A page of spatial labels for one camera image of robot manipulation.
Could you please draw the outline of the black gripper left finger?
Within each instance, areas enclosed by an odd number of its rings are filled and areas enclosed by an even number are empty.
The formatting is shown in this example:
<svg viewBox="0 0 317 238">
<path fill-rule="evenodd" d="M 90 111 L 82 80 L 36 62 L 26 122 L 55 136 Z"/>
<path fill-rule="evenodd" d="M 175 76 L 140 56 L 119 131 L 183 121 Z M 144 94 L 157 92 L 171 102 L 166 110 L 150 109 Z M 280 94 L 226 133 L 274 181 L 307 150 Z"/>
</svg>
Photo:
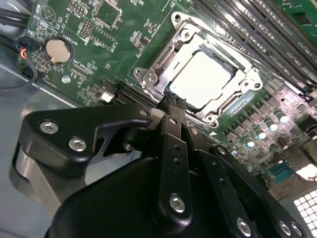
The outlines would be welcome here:
<svg viewBox="0 0 317 238">
<path fill-rule="evenodd" d="M 16 169 L 43 203 L 57 198 L 61 206 L 88 186 L 84 175 L 99 151 L 139 150 L 139 159 L 159 165 L 153 221 L 166 233 L 180 233 L 191 223 L 192 203 L 177 99 L 165 96 L 152 110 L 114 104 L 30 113 L 22 121 Z"/>
</svg>

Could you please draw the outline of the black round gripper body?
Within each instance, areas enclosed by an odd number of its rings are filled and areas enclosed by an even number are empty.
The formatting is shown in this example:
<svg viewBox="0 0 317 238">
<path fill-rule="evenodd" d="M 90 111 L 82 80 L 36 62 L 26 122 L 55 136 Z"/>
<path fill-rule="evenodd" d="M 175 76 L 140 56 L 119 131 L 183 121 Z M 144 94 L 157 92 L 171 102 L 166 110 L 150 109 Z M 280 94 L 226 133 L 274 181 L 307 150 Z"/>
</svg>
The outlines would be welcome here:
<svg viewBox="0 0 317 238">
<path fill-rule="evenodd" d="M 55 214 L 49 238 L 166 238 L 153 221 L 159 163 L 139 159 L 68 197 Z M 190 174 L 191 224 L 180 238 L 227 238 L 208 182 Z"/>
</svg>

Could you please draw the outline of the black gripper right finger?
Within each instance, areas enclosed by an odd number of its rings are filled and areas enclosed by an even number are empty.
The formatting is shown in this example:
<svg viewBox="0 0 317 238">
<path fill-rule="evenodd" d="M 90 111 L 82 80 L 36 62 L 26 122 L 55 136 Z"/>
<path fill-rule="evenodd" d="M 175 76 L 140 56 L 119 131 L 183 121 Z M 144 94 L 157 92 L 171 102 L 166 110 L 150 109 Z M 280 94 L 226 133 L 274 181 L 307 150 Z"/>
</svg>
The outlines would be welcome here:
<svg viewBox="0 0 317 238">
<path fill-rule="evenodd" d="M 209 181 L 226 238 L 305 238 L 301 224 L 221 145 L 208 146 L 187 125 L 186 105 L 177 99 L 184 140 L 195 167 Z"/>
</svg>

